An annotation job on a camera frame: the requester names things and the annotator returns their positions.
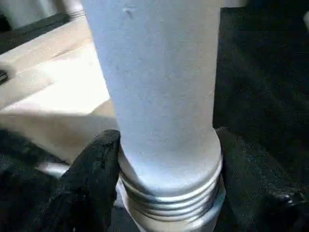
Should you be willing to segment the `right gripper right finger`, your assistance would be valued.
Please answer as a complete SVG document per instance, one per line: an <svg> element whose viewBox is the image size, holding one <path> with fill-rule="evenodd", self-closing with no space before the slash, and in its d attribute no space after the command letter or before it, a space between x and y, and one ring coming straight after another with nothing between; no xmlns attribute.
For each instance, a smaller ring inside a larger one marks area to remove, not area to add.
<svg viewBox="0 0 309 232"><path fill-rule="evenodd" d="M307 232L309 199L259 144L217 129L230 207L244 232Z"/></svg>

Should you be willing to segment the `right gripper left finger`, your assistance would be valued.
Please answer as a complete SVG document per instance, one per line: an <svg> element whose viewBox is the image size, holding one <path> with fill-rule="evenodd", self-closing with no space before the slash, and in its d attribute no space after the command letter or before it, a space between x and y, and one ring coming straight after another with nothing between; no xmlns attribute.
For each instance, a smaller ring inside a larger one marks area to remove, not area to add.
<svg viewBox="0 0 309 232"><path fill-rule="evenodd" d="M28 232L106 232L119 177L120 132L106 130L75 159L48 198L31 210Z"/></svg>

